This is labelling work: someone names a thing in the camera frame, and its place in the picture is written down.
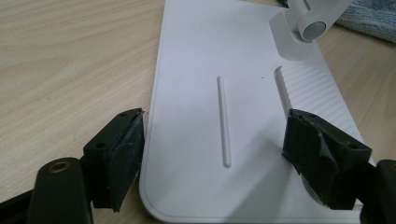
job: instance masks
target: wood grain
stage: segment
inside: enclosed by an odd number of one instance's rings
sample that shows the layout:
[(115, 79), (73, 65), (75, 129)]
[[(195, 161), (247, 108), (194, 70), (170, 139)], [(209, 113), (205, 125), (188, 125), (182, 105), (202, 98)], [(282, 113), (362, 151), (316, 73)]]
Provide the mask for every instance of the wood grain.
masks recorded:
[[(81, 157), (116, 114), (149, 112), (163, 6), (0, 1), (0, 202), (31, 189), (46, 162)], [(319, 44), (374, 159), (396, 160), (395, 45), (338, 26)], [(157, 222), (136, 183), (119, 214), (93, 213), (95, 223)]]

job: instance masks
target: white board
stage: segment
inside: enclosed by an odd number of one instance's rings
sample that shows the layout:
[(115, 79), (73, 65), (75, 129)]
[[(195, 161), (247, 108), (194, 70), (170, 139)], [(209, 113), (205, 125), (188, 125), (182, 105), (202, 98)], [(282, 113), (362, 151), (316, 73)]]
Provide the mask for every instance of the white board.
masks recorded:
[[(160, 221), (359, 223), (360, 211), (316, 203), (281, 156), (286, 120), (274, 72), (295, 62), (276, 51), (268, 22), (280, 10), (166, 1), (140, 177), (142, 201)], [(301, 64), (330, 79), (359, 138), (317, 44)]]

